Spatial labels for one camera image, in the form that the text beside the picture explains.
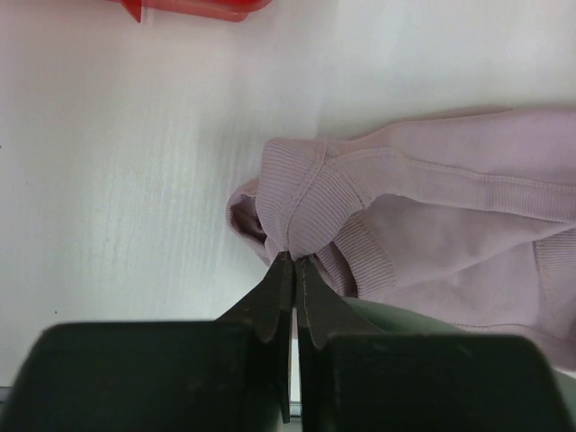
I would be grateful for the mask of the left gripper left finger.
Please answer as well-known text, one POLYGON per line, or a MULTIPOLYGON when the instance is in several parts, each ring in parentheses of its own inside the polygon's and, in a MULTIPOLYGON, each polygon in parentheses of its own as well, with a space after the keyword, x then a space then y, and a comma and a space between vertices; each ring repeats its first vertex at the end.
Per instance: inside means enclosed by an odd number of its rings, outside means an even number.
POLYGON ((12 431, 276 431, 290 419, 294 264, 212 321, 46 329, 8 395, 12 431))

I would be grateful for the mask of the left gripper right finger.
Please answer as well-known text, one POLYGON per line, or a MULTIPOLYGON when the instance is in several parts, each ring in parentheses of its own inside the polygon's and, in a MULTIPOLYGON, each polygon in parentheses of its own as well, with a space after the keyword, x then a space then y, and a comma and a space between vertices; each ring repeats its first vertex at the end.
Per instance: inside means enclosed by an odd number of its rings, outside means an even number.
POLYGON ((306 431, 568 431, 543 355, 517 336, 391 333, 356 313, 312 260, 295 263, 306 431))

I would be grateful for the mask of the mauve tank top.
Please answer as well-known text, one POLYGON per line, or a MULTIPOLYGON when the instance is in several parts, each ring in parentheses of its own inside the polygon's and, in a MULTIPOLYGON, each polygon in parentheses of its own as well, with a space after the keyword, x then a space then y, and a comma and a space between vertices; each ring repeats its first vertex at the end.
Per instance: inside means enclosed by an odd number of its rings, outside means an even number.
POLYGON ((340 295, 519 334, 575 366, 573 108, 273 139, 226 217, 266 263, 314 257, 340 295))

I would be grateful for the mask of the mint green hanger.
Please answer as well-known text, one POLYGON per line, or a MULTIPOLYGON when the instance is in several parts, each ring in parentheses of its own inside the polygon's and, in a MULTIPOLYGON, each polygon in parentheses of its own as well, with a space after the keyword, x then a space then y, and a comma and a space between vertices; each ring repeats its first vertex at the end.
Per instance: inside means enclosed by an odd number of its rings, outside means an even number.
MULTIPOLYGON (((415 334, 415 335, 435 335, 447 334, 452 336, 475 336, 475 337, 498 337, 510 341, 518 335, 507 333, 477 332, 462 330, 442 321, 432 319, 427 316, 417 314, 409 310, 385 305, 377 302, 359 300, 355 298, 345 298, 344 301, 352 310, 364 319, 370 321, 377 328, 392 334, 415 334)), ((517 379, 517 387, 523 392, 538 393, 536 386, 542 383, 544 387, 552 386, 555 391, 565 400, 570 410, 575 404, 575 379, 568 374, 551 369, 549 365, 544 368, 543 382, 539 382, 537 370, 527 364, 527 359, 523 356, 514 363, 510 372, 527 372, 526 377, 517 379)))

